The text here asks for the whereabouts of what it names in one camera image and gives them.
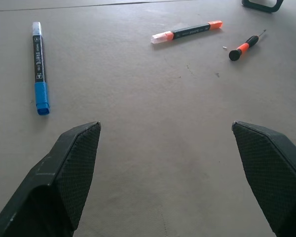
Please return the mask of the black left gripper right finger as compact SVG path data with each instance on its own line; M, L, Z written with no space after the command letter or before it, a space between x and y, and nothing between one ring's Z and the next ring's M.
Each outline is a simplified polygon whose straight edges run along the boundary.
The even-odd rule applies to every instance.
M296 237L296 146L284 134L235 121L246 179L272 231Z

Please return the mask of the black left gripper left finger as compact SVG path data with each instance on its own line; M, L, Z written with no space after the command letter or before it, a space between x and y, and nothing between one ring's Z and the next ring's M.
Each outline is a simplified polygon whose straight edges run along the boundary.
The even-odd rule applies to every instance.
M74 127L27 174L0 213L0 237L71 237L90 190L99 122Z

